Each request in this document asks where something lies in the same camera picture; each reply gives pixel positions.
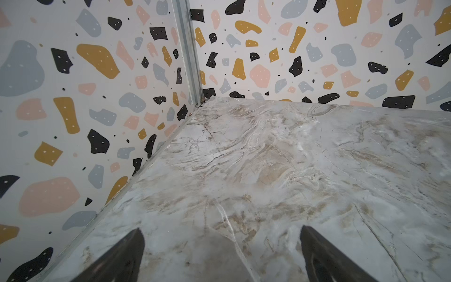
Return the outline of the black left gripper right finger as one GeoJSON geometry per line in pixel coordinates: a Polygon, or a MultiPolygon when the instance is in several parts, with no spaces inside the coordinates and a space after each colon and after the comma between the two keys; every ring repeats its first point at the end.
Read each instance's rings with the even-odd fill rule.
{"type": "Polygon", "coordinates": [[[308,279],[311,282],[376,282],[311,226],[299,236],[308,279]]]}

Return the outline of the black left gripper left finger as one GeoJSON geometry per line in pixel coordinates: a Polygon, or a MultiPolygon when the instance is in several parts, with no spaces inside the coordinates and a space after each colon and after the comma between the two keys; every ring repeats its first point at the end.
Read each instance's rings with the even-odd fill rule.
{"type": "Polygon", "coordinates": [[[72,282],[136,282],[144,247],[142,231],[134,229],[72,279],[72,282]]]}

